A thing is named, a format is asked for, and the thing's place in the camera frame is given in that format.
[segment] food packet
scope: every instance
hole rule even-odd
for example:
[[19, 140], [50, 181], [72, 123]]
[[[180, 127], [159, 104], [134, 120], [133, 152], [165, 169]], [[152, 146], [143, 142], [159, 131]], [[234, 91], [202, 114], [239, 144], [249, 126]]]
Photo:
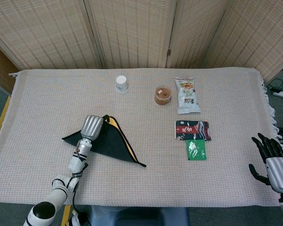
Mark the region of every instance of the food packet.
[[194, 78], [175, 78], [178, 91], [178, 114], [201, 112], [194, 88]]

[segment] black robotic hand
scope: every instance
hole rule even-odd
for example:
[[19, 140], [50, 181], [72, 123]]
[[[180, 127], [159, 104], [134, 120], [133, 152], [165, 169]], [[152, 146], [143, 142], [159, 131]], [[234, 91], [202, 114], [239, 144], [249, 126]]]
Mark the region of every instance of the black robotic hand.
[[262, 134], [258, 133], [262, 142], [252, 137], [251, 139], [256, 143], [259, 153], [265, 164], [268, 177], [259, 175], [255, 167], [250, 164], [250, 172], [255, 179], [270, 185], [274, 191], [283, 193], [283, 150], [280, 144], [274, 139], [268, 139]]

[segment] clear plastic container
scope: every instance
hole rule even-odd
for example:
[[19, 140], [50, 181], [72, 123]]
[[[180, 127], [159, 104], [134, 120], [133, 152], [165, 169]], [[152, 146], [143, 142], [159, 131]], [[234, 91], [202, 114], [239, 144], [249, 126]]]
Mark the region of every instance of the clear plastic container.
[[155, 89], [154, 101], [158, 105], [166, 105], [171, 98], [171, 89], [168, 86], [157, 86]]

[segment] silver robotic hand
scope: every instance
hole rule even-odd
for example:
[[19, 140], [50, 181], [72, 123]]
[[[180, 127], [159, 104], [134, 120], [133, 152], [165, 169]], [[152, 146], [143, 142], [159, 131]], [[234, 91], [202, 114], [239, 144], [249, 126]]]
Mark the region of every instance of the silver robotic hand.
[[[46, 197], [45, 201], [32, 207], [23, 224], [24, 226], [50, 226], [52, 224], [57, 211], [66, 201], [69, 192], [76, 191], [83, 170], [88, 166], [86, 160], [92, 141], [98, 137], [102, 124], [103, 118], [94, 115], [87, 116], [81, 130], [83, 139], [78, 142], [68, 165], [72, 176], [58, 175], [52, 181], [51, 193]], [[80, 226], [80, 223], [78, 215], [69, 222], [71, 226]]]
[[283, 212], [283, 150], [280, 144], [274, 139], [268, 139], [260, 133], [258, 133], [258, 136], [262, 142], [254, 137], [251, 139], [259, 149], [268, 177], [259, 175], [252, 164], [249, 165], [250, 172], [255, 179], [267, 186], [271, 186], [275, 192], [281, 194], [279, 203]]

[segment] woven partition screen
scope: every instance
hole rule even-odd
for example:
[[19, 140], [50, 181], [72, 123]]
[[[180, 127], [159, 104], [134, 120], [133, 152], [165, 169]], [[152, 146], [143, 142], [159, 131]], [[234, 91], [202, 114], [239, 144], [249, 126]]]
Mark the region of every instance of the woven partition screen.
[[175, 0], [85, 2], [107, 68], [166, 66]]
[[99, 68], [77, 0], [0, 0], [0, 39], [32, 68]]
[[266, 81], [283, 68], [283, 0], [235, 0], [224, 16], [206, 67], [254, 67]]
[[199, 68], [228, 0], [179, 0], [167, 67]]

